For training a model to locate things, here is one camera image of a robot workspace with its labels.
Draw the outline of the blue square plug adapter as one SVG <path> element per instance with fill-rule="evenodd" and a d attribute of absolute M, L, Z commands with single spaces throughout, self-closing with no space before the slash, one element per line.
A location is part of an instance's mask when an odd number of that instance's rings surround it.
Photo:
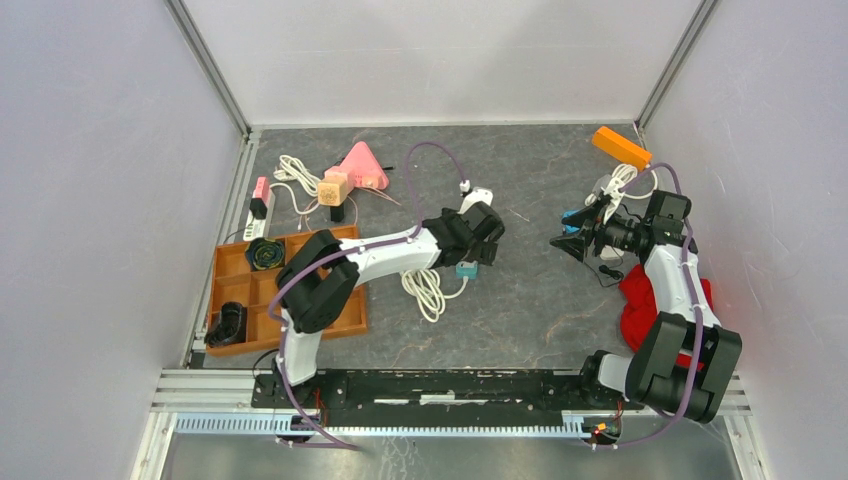
<path fill-rule="evenodd" d="M 580 231 L 586 222 L 587 215 L 582 210 L 568 210 L 562 214 L 562 232 L 566 235 Z"/>

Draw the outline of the beige cube adapter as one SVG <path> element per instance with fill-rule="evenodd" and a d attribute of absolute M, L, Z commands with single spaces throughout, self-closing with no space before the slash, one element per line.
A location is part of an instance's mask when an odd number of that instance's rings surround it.
<path fill-rule="evenodd" d="M 328 170 L 317 186 L 317 201 L 323 206 L 339 206 L 348 197 L 353 182 L 343 171 Z"/>

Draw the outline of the white square plug adapter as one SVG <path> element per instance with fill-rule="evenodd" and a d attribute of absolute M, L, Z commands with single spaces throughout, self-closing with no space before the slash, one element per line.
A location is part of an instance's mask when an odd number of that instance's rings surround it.
<path fill-rule="evenodd" d="M 610 245 L 597 245 L 595 255 L 603 261 L 612 261 L 622 258 L 622 251 Z"/>

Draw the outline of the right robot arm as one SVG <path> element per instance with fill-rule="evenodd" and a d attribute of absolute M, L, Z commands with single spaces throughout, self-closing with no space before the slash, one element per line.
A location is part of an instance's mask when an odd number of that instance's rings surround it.
<path fill-rule="evenodd" d="M 690 200 L 657 190 L 645 214 L 606 219 L 612 199 L 602 195 L 564 213 L 553 247 L 584 261 L 613 247 L 638 256 L 653 289 L 657 315 L 630 358 L 604 350 L 584 362 L 577 382 L 580 400 L 602 408 L 617 393 L 667 414 L 709 423 L 716 416 L 741 355 L 738 333 L 721 326 L 707 302 L 697 267 L 697 248 L 686 220 Z"/>

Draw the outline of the teal power strip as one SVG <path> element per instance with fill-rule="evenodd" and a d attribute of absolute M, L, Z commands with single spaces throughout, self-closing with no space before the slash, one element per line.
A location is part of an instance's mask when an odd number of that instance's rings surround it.
<path fill-rule="evenodd" d="M 456 277 L 474 280 L 478 275 L 479 264 L 476 261 L 460 261 L 455 267 Z"/>

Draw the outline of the black block plug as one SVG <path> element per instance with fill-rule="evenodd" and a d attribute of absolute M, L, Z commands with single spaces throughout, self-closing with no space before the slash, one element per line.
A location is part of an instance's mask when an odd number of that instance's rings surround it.
<path fill-rule="evenodd" d="M 346 210 L 343 205 L 332 206 L 330 208 L 330 220 L 333 223 L 342 223 L 346 218 Z"/>

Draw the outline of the pink triangular power strip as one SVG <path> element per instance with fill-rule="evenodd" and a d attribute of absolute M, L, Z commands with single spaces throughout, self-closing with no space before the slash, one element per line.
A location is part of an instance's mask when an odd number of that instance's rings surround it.
<path fill-rule="evenodd" d="M 385 190 L 389 186 L 388 176 L 370 147 L 359 141 L 336 167 L 351 188 Z"/>

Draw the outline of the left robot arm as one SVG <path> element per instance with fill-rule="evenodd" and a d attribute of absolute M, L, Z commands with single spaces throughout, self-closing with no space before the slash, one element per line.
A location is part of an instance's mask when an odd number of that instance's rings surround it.
<path fill-rule="evenodd" d="M 340 317 L 355 289 L 405 271 L 462 262 L 490 265 L 504 232 L 500 215 L 477 201 L 466 210 L 445 208 L 435 218 L 377 237 L 338 238 L 328 229 L 314 233 L 277 274 L 278 291 L 268 306 L 282 331 L 275 360 L 281 374 L 278 397 L 295 408 L 312 399 L 323 332 Z"/>

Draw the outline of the orange power strip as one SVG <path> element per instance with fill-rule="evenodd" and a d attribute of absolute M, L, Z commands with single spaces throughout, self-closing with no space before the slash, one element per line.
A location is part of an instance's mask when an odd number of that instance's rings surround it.
<path fill-rule="evenodd" d="M 652 160 L 652 154 L 607 126 L 601 126 L 592 136 L 591 143 L 622 164 L 644 171 Z"/>

